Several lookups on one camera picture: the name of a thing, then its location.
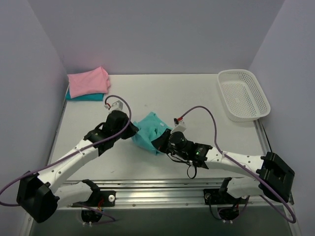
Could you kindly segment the mint green t-shirt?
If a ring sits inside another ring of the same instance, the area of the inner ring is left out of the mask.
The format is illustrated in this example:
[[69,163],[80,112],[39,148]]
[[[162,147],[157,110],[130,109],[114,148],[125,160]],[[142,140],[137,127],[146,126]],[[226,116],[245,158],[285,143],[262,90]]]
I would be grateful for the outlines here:
[[152,145],[152,141],[159,138],[166,129],[172,130],[172,128],[163,122],[154,112],[148,113],[141,121],[133,122],[133,125],[138,128],[138,132],[131,138],[133,143],[154,155],[161,154]]

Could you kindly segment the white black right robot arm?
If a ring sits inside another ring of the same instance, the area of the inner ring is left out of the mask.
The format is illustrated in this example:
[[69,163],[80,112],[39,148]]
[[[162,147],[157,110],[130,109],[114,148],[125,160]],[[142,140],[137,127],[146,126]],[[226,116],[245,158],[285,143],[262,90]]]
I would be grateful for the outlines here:
[[243,175],[239,180],[230,179],[218,191],[224,203],[246,195],[263,195],[276,202],[289,201],[295,172],[276,153],[254,156],[219,151],[211,145],[189,141],[183,132],[170,129],[153,140],[152,145],[162,153],[179,156],[195,168]]

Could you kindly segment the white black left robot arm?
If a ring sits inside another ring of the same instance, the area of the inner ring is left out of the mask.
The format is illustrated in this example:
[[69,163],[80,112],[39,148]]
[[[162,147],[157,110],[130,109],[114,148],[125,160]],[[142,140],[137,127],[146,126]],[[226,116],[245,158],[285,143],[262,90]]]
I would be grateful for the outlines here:
[[84,179],[76,184],[62,184],[81,167],[101,156],[114,143],[133,137],[138,128],[128,121],[122,111],[112,111],[106,122],[89,131],[70,151],[75,155],[67,160],[59,159],[53,166],[20,180],[17,203],[37,222],[49,219],[60,207],[84,205],[95,207],[99,203],[114,202],[114,195],[105,195],[92,180]]

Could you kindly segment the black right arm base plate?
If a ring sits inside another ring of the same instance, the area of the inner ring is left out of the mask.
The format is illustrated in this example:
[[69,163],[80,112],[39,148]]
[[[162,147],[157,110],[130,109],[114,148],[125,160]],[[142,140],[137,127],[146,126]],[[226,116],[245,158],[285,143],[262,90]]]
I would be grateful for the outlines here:
[[243,198],[234,198],[226,191],[220,191],[218,188],[203,189],[204,202],[206,205],[234,205],[245,204]]

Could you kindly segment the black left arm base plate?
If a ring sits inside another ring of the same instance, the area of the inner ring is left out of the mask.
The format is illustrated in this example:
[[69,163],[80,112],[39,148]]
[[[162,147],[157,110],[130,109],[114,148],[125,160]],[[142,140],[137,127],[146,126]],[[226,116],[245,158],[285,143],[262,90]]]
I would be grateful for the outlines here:
[[98,190],[94,191],[87,200],[76,201],[72,204],[73,207],[80,205],[87,207],[113,207],[116,201],[116,191],[113,190]]

